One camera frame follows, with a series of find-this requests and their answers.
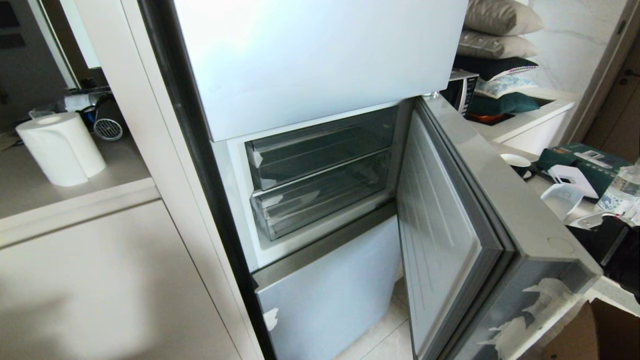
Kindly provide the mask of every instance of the dark green pillow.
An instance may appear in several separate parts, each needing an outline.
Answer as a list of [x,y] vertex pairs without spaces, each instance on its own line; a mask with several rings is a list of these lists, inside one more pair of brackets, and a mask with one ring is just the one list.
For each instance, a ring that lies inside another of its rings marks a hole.
[[540,105],[531,97],[521,92],[512,92],[492,99],[475,95],[469,106],[469,113],[474,115],[501,115],[507,113],[523,113],[540,109]]

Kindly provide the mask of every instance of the box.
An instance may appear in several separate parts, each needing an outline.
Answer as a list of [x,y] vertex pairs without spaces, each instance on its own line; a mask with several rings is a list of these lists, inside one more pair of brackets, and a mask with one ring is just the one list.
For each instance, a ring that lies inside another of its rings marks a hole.
[[589,145],[570,143],[542,150],[536,166],[548,171],[554,165],[577,167],[601,197],[621,167],[631,165],[627,160],[607,154]]
[[638,360],[640,318],[604,301],[584,304],[544,349],[545,360]]

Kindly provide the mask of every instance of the freezer drawer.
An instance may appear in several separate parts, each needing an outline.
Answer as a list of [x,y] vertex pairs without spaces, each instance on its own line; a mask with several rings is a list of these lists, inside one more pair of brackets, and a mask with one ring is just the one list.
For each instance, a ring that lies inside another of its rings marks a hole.
[[258,190],[391,146],[397,106],[246,142]]
[[387,312],[400,242],[395,204],[253,275],[278,360],[330,360]]
[[273,241],[385,188],[386,151],[251,199],[261,236]]

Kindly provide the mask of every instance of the refrigerator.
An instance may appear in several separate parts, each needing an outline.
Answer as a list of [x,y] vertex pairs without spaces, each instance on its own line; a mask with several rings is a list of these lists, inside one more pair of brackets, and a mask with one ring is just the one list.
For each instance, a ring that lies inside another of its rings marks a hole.
[[466,1],[139,4],[265,358],[334,358],[402,269],[414,358],[498,359],[601,274],[438,94]]

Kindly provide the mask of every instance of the gray pillow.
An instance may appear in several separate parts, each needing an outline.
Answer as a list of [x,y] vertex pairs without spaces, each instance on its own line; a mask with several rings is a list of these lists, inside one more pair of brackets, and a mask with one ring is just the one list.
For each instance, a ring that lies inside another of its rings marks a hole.
[[515,0],[469,0],[465,26],[502,36],[534,33],[545,27],[533,9]]
[[485,59],[530,58],[538,54],[536,47],[522,37],[495,37],[463,30],[458,43],[458,55]]

